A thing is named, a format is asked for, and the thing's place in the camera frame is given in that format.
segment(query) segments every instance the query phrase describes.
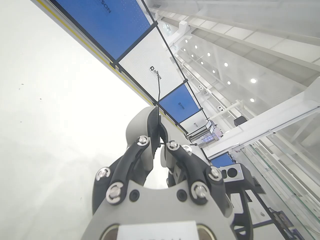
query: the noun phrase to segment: black cable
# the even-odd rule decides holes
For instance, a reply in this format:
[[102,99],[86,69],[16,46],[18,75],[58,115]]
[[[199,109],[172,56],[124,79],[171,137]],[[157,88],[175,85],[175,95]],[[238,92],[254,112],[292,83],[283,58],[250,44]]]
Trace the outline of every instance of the black cable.
[[158,71],[158,87],[159,87],[159,95],[158,95],[158,129],[160,129],[160,79],[159,79],[159,71]]

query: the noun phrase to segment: yellow stripe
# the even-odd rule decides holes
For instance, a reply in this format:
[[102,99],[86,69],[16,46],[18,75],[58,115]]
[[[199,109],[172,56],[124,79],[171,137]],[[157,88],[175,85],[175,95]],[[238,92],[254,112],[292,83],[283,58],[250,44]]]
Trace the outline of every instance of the yellow stripe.
[[63,24],[71,33],[73,33],[83,44],[85,44],[92,52],[94,52],[99,59],[101,59],[104,63],[109,65],[112,68],[112,71],[117,73],[127,84],[129,84],[137,93],[139,93],[150,105],[153,105],[152,102],[147,99],[130,81],[128,81],[119,71],[114,69],[110,63],[108,63],[105,58],[107,58],[111,63],[113,63],[107,56],[105,58],[101,56],[92,46],[90,46],[81,36],[79,36],[74,30],[72,30],[54,11],[52,11],[43,1],[36,0],[39,4],[41,4],[49,13],[51,13],[61,24]]

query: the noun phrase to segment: blue display panel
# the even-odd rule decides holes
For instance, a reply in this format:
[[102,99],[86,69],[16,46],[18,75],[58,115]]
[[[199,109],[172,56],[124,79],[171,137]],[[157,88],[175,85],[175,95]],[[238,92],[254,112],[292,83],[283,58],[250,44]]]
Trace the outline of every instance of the blue display panel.
[[65,10],[67,17],[71,16],[71,21],[115,60],[150,27],[136,0],[52,2]]
[[221,156],[212,159],[211,163],[217,168],[234,164],[228,153],[222,154]]
[[185,84],[174,90],[160,101],[160,105],[181,123],[199,110]]

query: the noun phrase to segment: white floor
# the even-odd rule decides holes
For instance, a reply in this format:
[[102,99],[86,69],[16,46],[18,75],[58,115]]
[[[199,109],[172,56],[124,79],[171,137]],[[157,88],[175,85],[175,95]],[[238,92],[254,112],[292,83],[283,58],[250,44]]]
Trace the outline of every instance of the white floor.
[[[147,103],[31,1],[0,2],[0,239],[80,239]],[[146,186],[165,179],[158,160]]]

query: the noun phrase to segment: metal pivot screw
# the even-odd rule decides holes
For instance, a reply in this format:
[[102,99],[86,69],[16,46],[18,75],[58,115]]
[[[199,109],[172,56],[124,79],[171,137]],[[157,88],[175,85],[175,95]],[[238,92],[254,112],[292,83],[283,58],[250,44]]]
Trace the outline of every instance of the metal pivot screw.
[[99,181],[101,178],[109,177],[111,173],[111,170],[107,167],[103,167],[99,169],[99,171],[96,174],[96,181]]
[[191,185],[191,195],[194,199],[206,198],[209,193],[207,185],[201,181],[196,181]]
[[172,148],[172,149],[175,149],[175,148],[177,148],[178,147],[178,143],[176,143],[175,141],[172,141],[171,143],[170,143],[170,148]]
[[108,203],[115,204],[120,201],[121,188],[123,184],[121,182],[115,182],[109,186],[106,191],[105,198]]
[[191,148],[191,146],[189,146],[189,145],[182,145],[182,148],[183,148],[186,152],[188,152],[188,154],[191,156],[191,154],[192,154],[192,148]]
[[207,193],[207,191],[206,191],[205,187],[203,187],[201,185],[197,186],[195,189],[195,194],[197,196],[199,196],[200,198],[204,198],[206,196],[206,193]]
[[170,143],[167,143],[167,147],[169,150],[175,151],[179,149],[179,144],[176,141],[171,141]]
[[220,181],[222,179],[222,174],[220,169],[216,167],[211,167],[211,172],[208,174],[209,178],[211,178],[213,181]]
[[138,141],[137,144],[138,144],[139,146],[143,147],[143,146],[147,145],[148,143],[149,143],[148,137],[145,136],[145,135],[141,135],[141,136],[139,137],[139,141]]

